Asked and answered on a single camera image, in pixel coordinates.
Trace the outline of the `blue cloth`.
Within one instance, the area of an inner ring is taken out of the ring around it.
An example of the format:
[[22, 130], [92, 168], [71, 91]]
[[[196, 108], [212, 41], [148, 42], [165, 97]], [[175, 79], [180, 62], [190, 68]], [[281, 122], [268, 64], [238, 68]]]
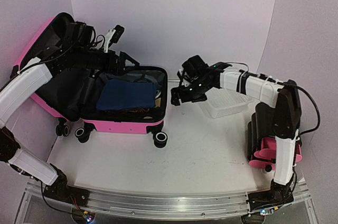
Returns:
[[156, 86], [149, 82], [108, 80], [96, 103], [99, 111], [154, 108]]

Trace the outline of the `pink hard-shell suitcase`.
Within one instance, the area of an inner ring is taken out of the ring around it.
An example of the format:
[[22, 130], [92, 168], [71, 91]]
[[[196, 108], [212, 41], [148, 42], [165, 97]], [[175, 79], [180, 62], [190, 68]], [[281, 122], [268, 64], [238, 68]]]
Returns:
[[[11, 75], [25, 67], [45, 62], [52, 79], [36, 90], [32, 99], [59, 121], [55, 132], [69, 135], [69, 122], [83, 121], [76, 129], [79, 142], [89, 140], [93, 131], [106, 133], [152, 134], [154, 145], [162, 148], [168, 136], [163, 131], [167, 105], [168, 77], [165, 69], [133, 66], [129, 61], [121, 72], [88, 69], [90, 51], [98, 47], [95, 29], [62, 12], [49, 19], [35, 34], [14, 63]], [[96, 103], [108, 80], [149, 82], [156, 86], [155, 107], [120, 111], [99, 111]]]

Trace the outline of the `white perforated plastic basket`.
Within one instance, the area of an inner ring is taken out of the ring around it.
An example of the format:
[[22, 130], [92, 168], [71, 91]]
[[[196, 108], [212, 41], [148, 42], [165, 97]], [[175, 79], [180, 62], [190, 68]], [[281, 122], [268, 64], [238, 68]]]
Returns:
[[241, 113], [253, 102], [253, 98], [226, 89], [212, 88], [206, 93], [207, 100], [199, 104], [211, 118], [220, 118]]

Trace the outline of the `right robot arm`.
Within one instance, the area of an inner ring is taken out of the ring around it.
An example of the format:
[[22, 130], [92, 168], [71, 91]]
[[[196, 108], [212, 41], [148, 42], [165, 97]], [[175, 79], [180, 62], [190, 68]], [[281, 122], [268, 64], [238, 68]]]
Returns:
[[[203, 102], [206, 93], [225, 89], [248, 96], [272, 110], [270, 128], [276, 142], [275, 172], [266, 200], [278, 204], [292, 194], [290, 184], [296, 181], [296, 142], [307, 133], [316, 131], [321, 123], [319, 108], [313, 97], [297, 83], [280, 81], [264, 74], [238, 69], [231, 62], [205, 63], [199, 55], [187, 59], [177, 72], [179, 83], [170, 91], [171, 104]], [[302, 116], [299, 93], [308, 97], [315, 108], [317, 124], [300, 131]]]

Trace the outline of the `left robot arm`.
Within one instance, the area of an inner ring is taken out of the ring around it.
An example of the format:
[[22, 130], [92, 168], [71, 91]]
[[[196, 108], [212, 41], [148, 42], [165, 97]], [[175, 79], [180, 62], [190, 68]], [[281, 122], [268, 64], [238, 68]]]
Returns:
[[51, 193], [59, 200], [71, 197], [71, 190], [59, 181], [61, 170], [41, 160], [15, 138], [7, 128], [10, 117], [36, 91], [56, 78], [66, 69], [93, 69], [107, 73], [120, 73], [125, 60], [136, 61], [126, 55], [116, 55], [110, 46], [117, 43], [124, 27], [116, 25], [104, 35], [101, 49], [93, 49], [94, 30], [83, 22], [73, 22], [67, 26], [60, 46], [45, 46], [38, 51], [24, 67], [19, 67], [16, 75], [1, 87], [1, 161], [13, 165], [50, 185]]

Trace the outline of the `black and pink drawer organizer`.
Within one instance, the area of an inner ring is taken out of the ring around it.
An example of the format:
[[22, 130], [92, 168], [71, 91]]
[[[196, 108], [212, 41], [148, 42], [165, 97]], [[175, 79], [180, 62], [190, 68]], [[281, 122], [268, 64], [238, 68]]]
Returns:
[[250, 166], [268, 173], [275, 170], [276, 141], [272, 129], [274, 109], [260, 102], [247, 125], [247, 160]]

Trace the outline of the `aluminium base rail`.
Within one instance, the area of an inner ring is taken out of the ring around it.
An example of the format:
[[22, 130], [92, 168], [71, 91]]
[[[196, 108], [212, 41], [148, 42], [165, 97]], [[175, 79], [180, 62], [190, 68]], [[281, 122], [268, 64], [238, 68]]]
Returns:
[[48, 200], [74, 209], [113, 216], [147, 220], [223, 219], [258, 213], [270, 215], [286, 211], [293, 218], [306, 214], [306, 220], [317, 223], [312, 197], [305, 182], [299, 183], [285, 203], [268, 203], [256, 193], [237, 192], [212, 195], [143, 195], [74, 188], [69, 199], [57, 199], [51, 192], [40, 192], [33, 185], [30, 191]]

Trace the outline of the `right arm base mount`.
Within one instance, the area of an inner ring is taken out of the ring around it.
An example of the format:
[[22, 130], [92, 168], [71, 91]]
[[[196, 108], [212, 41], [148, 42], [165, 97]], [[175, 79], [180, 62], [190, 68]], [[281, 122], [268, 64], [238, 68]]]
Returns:
[[270, 191], [260, 191], [248, 194], [247, 203], [249, 204], [249, 211], [255, 212], [263, 209], [270, 209], [274, 207], [282, 207], [283, 205], [292, 203], [294, 197], [289, 193], [282, 199], [275, 199]]

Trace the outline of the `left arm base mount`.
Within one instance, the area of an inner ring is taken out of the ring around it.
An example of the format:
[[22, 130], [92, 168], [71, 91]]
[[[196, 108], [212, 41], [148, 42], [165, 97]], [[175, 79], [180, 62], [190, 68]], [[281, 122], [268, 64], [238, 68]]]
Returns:
[[52, 185], [46, 185], [43, 189], [43, 196], [77, 207], [87, 206], [89, 194], [89, 190], [70, 186], [67, 182], [54, 182]]

